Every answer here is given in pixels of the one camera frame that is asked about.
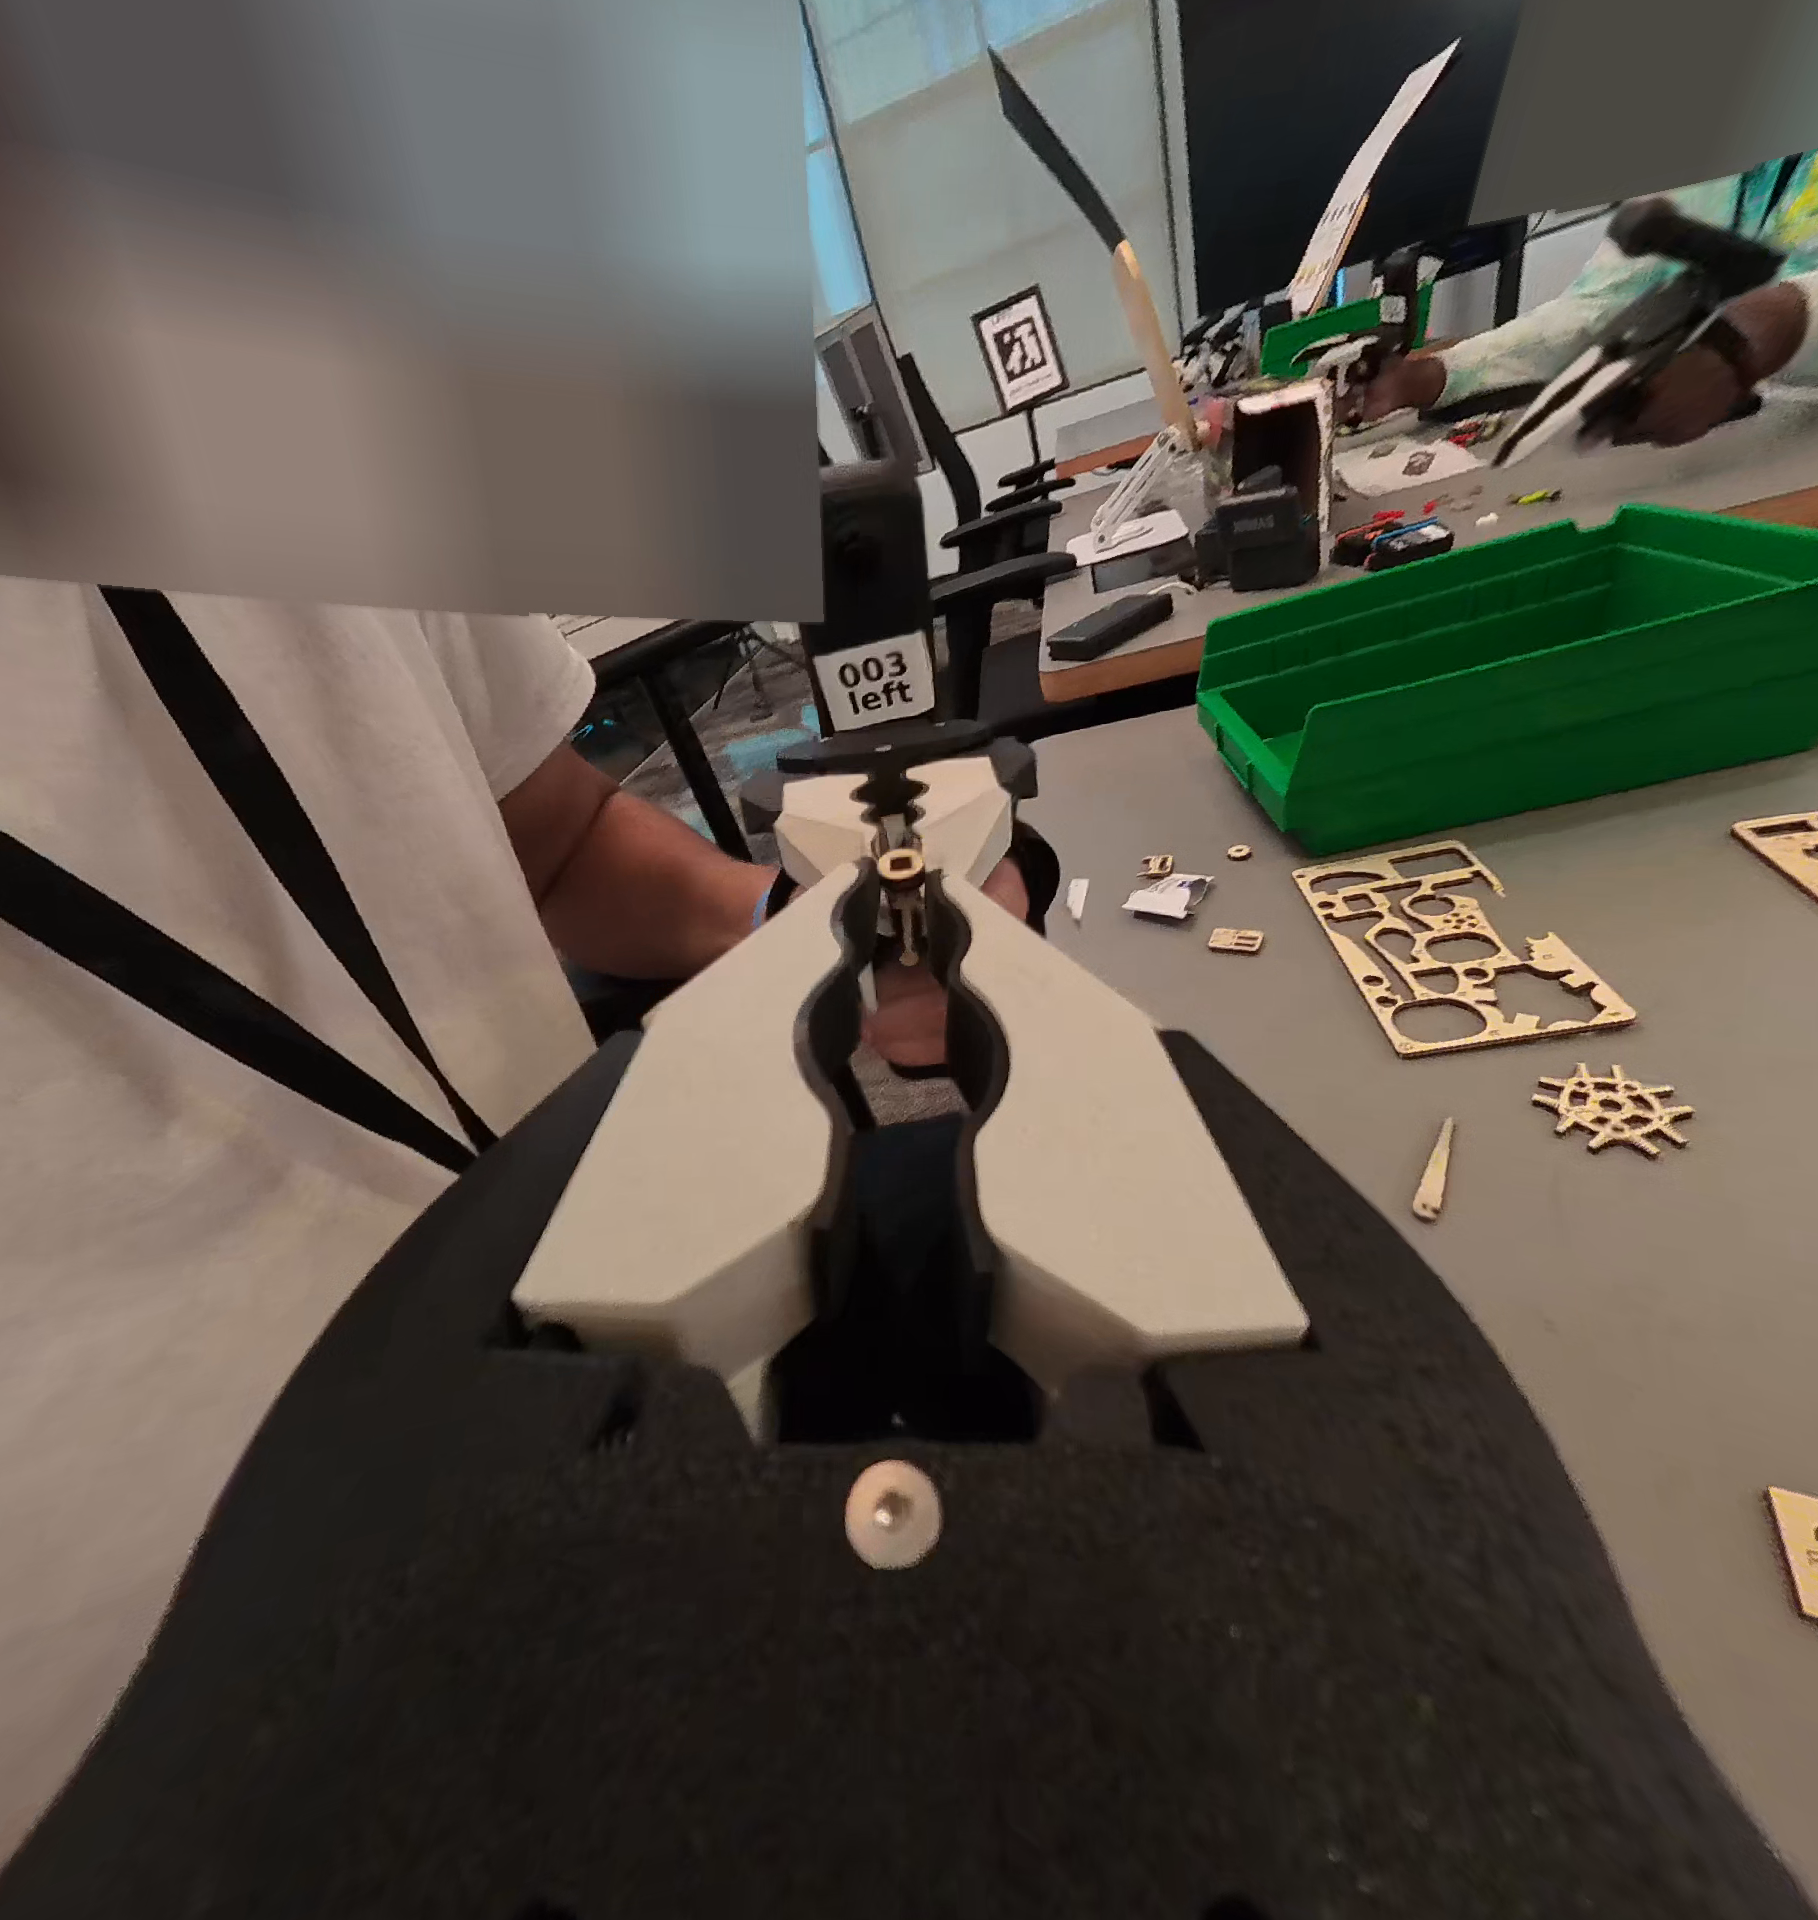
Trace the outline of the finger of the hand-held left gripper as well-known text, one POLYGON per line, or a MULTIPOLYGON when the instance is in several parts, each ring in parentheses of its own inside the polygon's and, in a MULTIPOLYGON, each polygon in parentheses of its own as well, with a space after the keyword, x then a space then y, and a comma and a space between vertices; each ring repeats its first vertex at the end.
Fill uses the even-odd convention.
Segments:
POLYGON ((888 825, 875 825, 871 770, 818 770, 818 779, 786 770, 772 834, 778 834, 778 872, 799 888, 888 849, 888 825))
POLYGON ((918 849, 935 878, 984 888, 1014 849, 1014 791, 996 757, 929 757, 912 763, 918 783, 918 849))

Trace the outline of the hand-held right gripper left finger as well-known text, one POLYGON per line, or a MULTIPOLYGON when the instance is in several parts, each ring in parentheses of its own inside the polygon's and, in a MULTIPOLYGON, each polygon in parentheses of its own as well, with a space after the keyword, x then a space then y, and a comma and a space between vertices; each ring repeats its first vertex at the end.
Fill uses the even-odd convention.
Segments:
POLYGON ((768 1367, 818 1309, 812 1216, 850 1129, 807 1011, 850 1006, 871 940, 875 864, 843 864, 657 1006, 513 1283, 529 1321, 695 1365, 772 1442, 768 1367))

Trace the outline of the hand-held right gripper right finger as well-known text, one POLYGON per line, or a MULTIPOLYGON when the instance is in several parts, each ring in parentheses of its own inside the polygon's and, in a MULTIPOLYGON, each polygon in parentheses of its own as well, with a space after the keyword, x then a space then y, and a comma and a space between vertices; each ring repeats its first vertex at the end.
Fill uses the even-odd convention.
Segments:
POLYGON ((965 1099, 964 1207, 984 1344, 1036 1403, 1184 1356, 1300 1352, 1305 1296, 1153 1020, 965 878, 929 878, 929 966, 965 1099))

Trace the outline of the person's left forearm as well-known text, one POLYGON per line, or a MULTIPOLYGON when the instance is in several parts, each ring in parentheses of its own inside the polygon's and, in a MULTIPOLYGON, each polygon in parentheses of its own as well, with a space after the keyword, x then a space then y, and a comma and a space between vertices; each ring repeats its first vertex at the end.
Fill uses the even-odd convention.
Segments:
POLYGON ((592 1034, 710 974, 786 895, 778 872, 728 854, 573 747, 501 798, 501 825, 592 1034))

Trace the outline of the grey desk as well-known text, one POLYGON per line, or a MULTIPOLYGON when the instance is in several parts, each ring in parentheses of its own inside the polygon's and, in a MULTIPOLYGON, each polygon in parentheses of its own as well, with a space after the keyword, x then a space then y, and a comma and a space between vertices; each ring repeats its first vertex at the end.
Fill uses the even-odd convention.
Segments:
POLYGON ((1627 1034, 1401 1064, 1291 888, 1305 864, 1195 714, 1036 737, 1029 818, 1094 878, 1051 931, 1195 1034, 1472 1309, 1575 1476, 1638 1628, 1741 1801, 1818 1900, 1818 1624, 1767 1488, 1818 1496, 1818 899, 1736 841, 1818 813, 1818 750, 1531 813, 1462 834, 1492 928, 1566 931, 1627 1034), (1214 878, 1189 922, 1124 914, 1146 854, 1214 878), (1531 1111, 1573 1064, 1675 1081, 1689 1149, 1594 1154, 1531 1111), (1452 1115, 1446 1207, 1410 1216, 1452 1115))

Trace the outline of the person's left hand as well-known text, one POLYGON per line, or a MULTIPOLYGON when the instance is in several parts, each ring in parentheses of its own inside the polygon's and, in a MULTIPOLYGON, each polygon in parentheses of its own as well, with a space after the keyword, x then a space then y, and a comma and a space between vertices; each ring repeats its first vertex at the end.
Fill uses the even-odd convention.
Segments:
POLYGON ((899 1075, 952 1075, 981 1081, 984 1069, 984 1011, 971 993, 939 984, 929 966, 884 963, 871 974, 866 1046, 899 1075))

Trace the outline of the black office chair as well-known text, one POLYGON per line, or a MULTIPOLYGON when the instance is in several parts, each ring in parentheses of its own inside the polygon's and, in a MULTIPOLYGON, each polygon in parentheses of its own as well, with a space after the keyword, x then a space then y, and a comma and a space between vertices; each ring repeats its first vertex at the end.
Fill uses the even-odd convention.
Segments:
POLYGON ((1048 517, 1057 517, 1057 491, 1074 486, 1057 476, 1057 460, 1014 465, 1002 477, 1002 491, 984 499, 964 433, 935 406, 935 397, 929 397, 912 352, 899 357, 899 375, 901 375, 918 430, 923 430, 923 450, 929 450, 929 460, 935 460, 935 476, 950 477, 950 499, 952 499, 952 529, 939 529, 939 552, 952 552, 964 568, 984 568, 984 566, 1004 566, 1004 558, 1051 552, 1048 517))
POLYGON ((950 643, 950 674, 939 674, 939 702, 950 723, 971 723, 981 714, 981 661, 996 643, 996 611, 1002 601, 1036 601, 1048 582, 1086 568, 1074 552, 1036 552, 1036 558, 1002 558, 981 568, 952 568, 929 582, 929 611, 939 620, 950 643))

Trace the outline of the flat black device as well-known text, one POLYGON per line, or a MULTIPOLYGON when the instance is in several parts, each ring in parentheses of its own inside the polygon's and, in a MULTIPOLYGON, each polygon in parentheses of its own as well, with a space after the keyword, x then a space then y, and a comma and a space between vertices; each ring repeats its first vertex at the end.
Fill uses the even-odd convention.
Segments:
POLYGON ((1138 592, 1138 595, 1086 611, 1079 620, 1048 638, 1048 658, 1051 661, 1101 661, 1101 658, 1127 648, 1138 638, 1161 627, 1168 618, 1177 618, 1168 592, 1138 592))

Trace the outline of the black white pictogram sign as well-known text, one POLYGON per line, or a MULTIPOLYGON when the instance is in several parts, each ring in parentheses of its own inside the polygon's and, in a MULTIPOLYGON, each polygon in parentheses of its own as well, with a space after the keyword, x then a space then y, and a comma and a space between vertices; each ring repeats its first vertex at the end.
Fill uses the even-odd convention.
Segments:
POLYGON ((1002 418, 1029 418, 1029 406, 1057 401, 1074 387, 1036 287, 981 307, 965 324, 971 324, 1002 418))

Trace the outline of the wooden paddle stick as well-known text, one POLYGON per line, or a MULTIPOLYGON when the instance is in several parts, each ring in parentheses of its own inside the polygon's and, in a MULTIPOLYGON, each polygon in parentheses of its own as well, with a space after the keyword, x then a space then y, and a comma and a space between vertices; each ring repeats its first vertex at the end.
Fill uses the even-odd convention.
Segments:
POLYGON ((1068 201, 1101 237, 1110 287, 1116 287, 1127 341, 1146 357, 1146 375, 1153 387, 1161 430, 1177 433, 1177 450, 1195 453, 1202 450, 1202 430, 1195 430, 1195 406, 1189 406, 1177 352, 1161 335, 1161 313, 1153 313, 1147 272, 1146 272, 1146 260, 1138 260, 1116 206, 1101 201, 1101 185, 1086 176, 1086 163, 1068 148, 1068 137, 1048 123, 1048 109, 1029 97, 1029 86, 1004 69, 1002 54, 984 54, 984 69, 996 69, 996 97, 1002 97, 1004 131, 1034 148, 1034 163, 1068 185, 1068 201))

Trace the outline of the small black box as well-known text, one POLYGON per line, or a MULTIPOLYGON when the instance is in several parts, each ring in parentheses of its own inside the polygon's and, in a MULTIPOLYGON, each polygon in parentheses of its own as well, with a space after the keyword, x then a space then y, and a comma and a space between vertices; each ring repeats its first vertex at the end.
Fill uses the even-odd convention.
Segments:
POLYGON ((1323 524, 1277 465, 1256 465, 1214 499, 1227 592, 1300 592, 1323 568, 1323 524))

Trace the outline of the open cardboard box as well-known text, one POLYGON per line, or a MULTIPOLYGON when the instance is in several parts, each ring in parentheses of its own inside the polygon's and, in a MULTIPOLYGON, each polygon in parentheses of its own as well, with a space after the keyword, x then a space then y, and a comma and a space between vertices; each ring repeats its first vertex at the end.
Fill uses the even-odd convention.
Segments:
POLYGON ((1300 508, 1332 529, 1332 375, 1300 375, 1300 384, 1267 384, 1233 397, 1233 491, 1256 491, 1258 476, 1273 465, 1277 486, 1300 486, 1300 508))

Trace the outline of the wooden spoked gear wheel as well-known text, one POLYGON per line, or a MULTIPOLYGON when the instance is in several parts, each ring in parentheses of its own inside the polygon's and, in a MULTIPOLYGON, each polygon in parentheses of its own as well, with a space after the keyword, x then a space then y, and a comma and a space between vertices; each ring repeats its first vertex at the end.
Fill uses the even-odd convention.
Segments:
POLYGON ((1624 1064, 1573 1064, 1566 1075, 1541 1075, 1529 1100, 1549 1115, 1549 1137, 1584 1137, 1594 1154, 1638 1149, 1647 1160, 1689 1149, 1694 1115, 1675 1081, 1641 1081, 1624 1064))

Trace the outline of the green plastic bin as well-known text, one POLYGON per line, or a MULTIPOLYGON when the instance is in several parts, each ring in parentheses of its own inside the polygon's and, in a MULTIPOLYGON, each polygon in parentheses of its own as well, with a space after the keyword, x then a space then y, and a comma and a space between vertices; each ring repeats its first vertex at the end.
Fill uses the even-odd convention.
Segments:
POLYGON ((1818 747, 1818 529, 1620 508, 1206 620, 1195 714, 1313 854, 1818 747))

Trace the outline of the plywood sheet with cutouts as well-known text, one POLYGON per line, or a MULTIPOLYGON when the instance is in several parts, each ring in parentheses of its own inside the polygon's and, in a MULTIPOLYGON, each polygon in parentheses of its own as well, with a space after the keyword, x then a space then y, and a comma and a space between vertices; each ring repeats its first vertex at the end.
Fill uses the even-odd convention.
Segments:
POLYGON ((1818 813, 1748 818, 1736 841, 1818 899, 1818 813))
POLYGON ((1305 864, 1291 888, 1393 1059, 1638 1022, 1559 931, 1492 928, 1507 888, 1462 834, 1305 864))

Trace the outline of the person's white shirt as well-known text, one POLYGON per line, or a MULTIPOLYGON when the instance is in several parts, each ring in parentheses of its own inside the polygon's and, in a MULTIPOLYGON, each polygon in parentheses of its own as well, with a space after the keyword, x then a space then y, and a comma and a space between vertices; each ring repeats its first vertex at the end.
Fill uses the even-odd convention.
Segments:
MULTIPOLYGON (((509 1137, 592 1022, 501 798, 592 704, 554 618, 174 595, 443 1075, 509 1137)), ((106 592, 0 575, 0 833, 452 1115, 179 747, 106 592)), ((56 1798, 257 1416, 448 1189, 0 928, 0 1860, 56 1798)))

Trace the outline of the white paper strip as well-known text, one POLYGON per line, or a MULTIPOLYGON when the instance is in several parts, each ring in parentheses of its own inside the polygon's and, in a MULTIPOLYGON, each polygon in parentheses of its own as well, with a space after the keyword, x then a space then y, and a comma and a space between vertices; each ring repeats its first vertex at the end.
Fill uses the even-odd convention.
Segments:
POLYGON ((1446 77, 1446 62, 1462 59, 1462 38, 1446 38, 1435 59, 1419 59, 1393 97, 1384 104, 1384 115, 1373 123, 1373 137, 1356 140, 1356 155, 1345 163, 1305 251, 1300 272, 1284 287, 1291 316, 1313 316, 1332 301, 1332 280, 1356 237, 1356 220, 1373 206, 1375 170, 1393 148, 1393 137, 1415 123, 1415 109, 1430 104, 1430 91, 1446 77))

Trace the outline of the background grey table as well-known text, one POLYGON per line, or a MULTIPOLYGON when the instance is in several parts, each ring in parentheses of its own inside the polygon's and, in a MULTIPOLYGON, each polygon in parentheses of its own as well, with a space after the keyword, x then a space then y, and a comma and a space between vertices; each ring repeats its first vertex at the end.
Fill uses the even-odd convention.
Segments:
MULTIPOLYGON (((1472 465, 1452 477, 1401 486, 1388 499, 1337 499, 1332 529, 1362 524, 1375 512, 1435 517, 1452 529, 1452 552, 1510 539, 1549 517, 1595 524, 1620 508, 1689 508, 1689 512, 1741 512, 1741 517, 1783 517, 1818 524, 1818 397, 1770 387, 1748 423, 1725 423, 1689 450, 1573 450, 1549 438, 1510 465, 1472 465)), ((1202 670, 1202 643, 1214 618, 1240 618, 1277 601, 1291 592, 1177 592, 1168 620, 1127 638, 1096 661, 1057 661, 1051 638, 1110 601, 1094 592, 1094 568, 1074 568, 1048 592, 1036 618, 1036 702, 1074 704, 1094 693, 1124 693, 1147 678, 1177 678, 1202 670)))

